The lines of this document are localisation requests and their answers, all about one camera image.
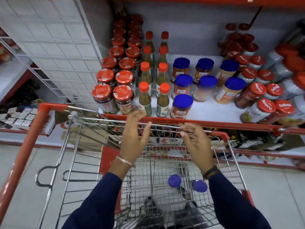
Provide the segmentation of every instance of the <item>navy blue sleeve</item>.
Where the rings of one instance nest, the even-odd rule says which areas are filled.
[[[262,213],[222,173],[210,177],[209,189],[216,217],[225,229],[271,229]]]
[[[118,176],[106,173],[82,205],[68,217],[62,229],[112,229],[121,185]]]

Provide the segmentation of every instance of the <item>right hand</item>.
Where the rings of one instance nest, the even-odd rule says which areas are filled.
[[[203,173],[207,172],[214,166],[211,152],[211,140],[200,125],[185,123],[184,125],[181,125],[181,129],[180,135],[186,144],[193,162],[195,162]]]

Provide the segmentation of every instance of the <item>cart handle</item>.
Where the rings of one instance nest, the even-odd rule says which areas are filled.
[[[30,157],[32,149],[34,148],[35,142],[47,122],[50,110],[64,111],[68,105],[65,104],[49,104],[42,103],[39,106],[36,117],[31,124],[31,127],[22,143],[13,167],[4,182],[2,190],[0,191],[0,226],[6,214],[6,211],[10,205],[13,198],[14,192],[17,188],[18,182],[22,176],[25,165]]]

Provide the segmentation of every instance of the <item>blue jar lid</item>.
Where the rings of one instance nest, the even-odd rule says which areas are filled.
[[[173,100],[173,106],[179,109],[187,109],[192,106],[194,100],[187,94],[177,95]]]
[[[222,62],[220,69],[223,69],[225,71],[237,71],[239,68],[239,62],[234,60],[225,60]]]
[[[227,79],[224,85],[230,90],[239,91],[246,87],[246,82],[241,78],[231,77]]]
[[[214,61],[208,58],[199,59],[196,67],[202,70],[211,70],[214,66]]]
[[[173,174],[168,178],[168,184],[171,187],[178,187],[181,184],[181,177],[177,174]]]
[[[192,185],[193,189],[200,193],[206,192],[208,190],[208,185],[202,180],[194,180]]]
[[[218,83],[218,79],[215,76],[205,75],[200,78],[197,85],[201,88],[213,89],[216,87],[217,83]]]
[[[177,75],[175,78],[175,85],[186,88],[191,86],[193,83],[193,78],[187,74]]]
[[[189,68],[190,66],[190,61],[187,58],[177,58],[173,62],[173,67],[177,69],[186,69]]]

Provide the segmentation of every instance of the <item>silver bangle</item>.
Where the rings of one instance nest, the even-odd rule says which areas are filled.
[[[130,163],[129,161],[127,161],[127,160],[121,158],[120,156],[116,156],[116,158],[119,158],[121,162],[127,163],[127,164],[129,164],[129,165],[131,165],[132,167],[135,168],[135,164]]]

